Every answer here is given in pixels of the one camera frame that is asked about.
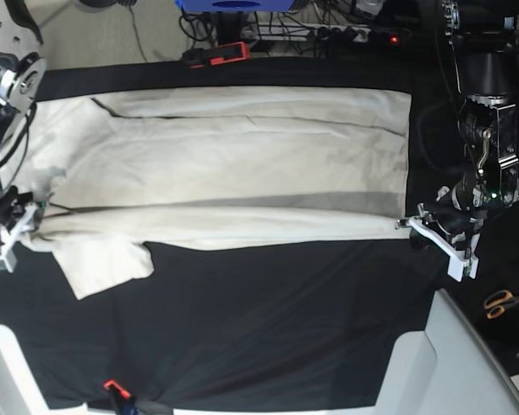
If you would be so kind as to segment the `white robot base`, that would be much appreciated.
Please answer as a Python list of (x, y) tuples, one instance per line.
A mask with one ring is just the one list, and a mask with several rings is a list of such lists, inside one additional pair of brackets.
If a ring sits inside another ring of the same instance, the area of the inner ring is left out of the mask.
[(0, 414), (87, 414), (85, 405), (48, 407), (13, 331), (0, 324)]
[(519, 390), (445, 290), (395, 342), (375, 414), (519, 414)]

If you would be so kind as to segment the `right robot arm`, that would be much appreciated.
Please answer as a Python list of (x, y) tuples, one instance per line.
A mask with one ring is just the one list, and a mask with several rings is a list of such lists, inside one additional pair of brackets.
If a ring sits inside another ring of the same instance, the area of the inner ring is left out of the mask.
[[(23, 1), (0, 1), (0, 170), (29, 141), (36, 95), (46, 72), (43, 39)], [(0, 178), (0, 270), (13, 265), (13, 247), (38, 226), (42, 205)]]

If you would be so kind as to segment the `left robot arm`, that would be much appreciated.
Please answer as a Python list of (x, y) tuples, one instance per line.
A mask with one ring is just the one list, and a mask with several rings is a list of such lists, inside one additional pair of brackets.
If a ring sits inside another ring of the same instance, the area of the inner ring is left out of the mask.
[(461, 177), (453, 188), (443, 187), (436, 201), (420, 203), (397, 226), (410, 229), (411, 239), (469, 259), (487, 218), (519, 199), (519, 1), (442, 1), (435, 11), (452, 50), (458, 91), (450, 102), (467, 164), (451, 170)]

